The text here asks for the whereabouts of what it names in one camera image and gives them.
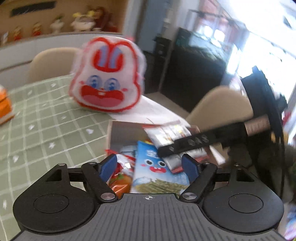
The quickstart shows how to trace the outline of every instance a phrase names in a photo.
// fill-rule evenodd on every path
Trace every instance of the beige chair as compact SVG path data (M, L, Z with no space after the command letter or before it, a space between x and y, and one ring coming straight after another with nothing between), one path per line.
M253 109L247 97L227 86L218 86L202 98L186 120L200 131L206 131L252 117ZM227 149L223 150L221 144L213 146L225 159L228 158Z
M72 47L52 48L37 54L30 64L28 83L69 74L79 50Z

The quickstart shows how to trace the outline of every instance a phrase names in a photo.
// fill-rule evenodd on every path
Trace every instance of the red outline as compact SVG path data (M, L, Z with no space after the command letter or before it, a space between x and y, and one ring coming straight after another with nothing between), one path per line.
M127 46L128 48L130 48L130 50L132 51L133 53L133 56L134 56L134 65L135 65L135 72L134 72L134 80L133 80L133 83L135 84L137 90L138 90L138 93L137 93L137 98L136 98L136 101L134 103L132 103L131 105L125 107L125 108L121 108L121 109L117 109L117 110L106 110L106 109L101 109L101 108L97 108L97 107L94 107L94 106L89 106L89 105L86 105L86 104L83 104L81 102L79 102L77 100L77 98L73 95L73 92L72 92L72 89L73 89L73 86L74 84L76 83L76 80L77 78L80 76L80 74L82 73L82 70L84 69L85 67L85 54L87 54L87 52L89 51L91 45L93 45L95 42L99 42L99 41L102 41L102 42L105 42L107 43L109 46L112 45L113 47L117 46L117 45L124 45L124 46ZM98 110L98 111L103 111L103 112L122 112L124 110L129 110L131 108L133 108L139 101L140 99L140 93L141 93L141 88L140 88L140 85L138 84L138 81L137 81L137 78L138 78L138 61L137 61L137 55L136 55L136 52L134 51L132 45L127 42L126 40L122 40L122 41L119 41L115 44L113 43L110 43L106 38L103 38L103 37L98 37L98 38L95 38L95 39L92 39L88 44L87 46L85 47L84 51L83 51L83 57L82 57L82 60L81 60L81 65L79 67L79 70L77 71L75 77L73 78L71 84L70 84L70 88L69 88L69 95L72 96L74 98L74 100L79 103L82 107L87 107L87 108L90 108L90 109L93 109L93 110Z

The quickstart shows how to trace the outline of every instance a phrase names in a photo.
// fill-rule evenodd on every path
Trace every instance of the tablecloth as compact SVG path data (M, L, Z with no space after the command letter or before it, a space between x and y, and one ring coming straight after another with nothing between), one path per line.
M9 93L16 116L0 126L1 241L20 231L12 213L15 199L57 163L80 167L105 158L112 118L76 105L68 96L71 79L40 81Z

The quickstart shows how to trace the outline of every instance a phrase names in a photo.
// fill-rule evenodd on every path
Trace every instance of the rabbit-shaped plush pillow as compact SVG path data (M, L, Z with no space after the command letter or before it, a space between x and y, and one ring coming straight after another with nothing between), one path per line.
M111 36L92 39L73 66L69 95L81 106L121 112L140 100L146 59L133 42Z

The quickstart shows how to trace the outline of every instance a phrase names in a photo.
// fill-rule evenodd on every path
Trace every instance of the cartoon mouth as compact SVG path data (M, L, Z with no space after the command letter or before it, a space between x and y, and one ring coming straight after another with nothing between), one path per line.
M150 167L149 169L155 173L166 173L166 169L163 167Z
M119 90L100 91L88 85L81 87L81 96L88 103L102 107L115 107L124 99Z

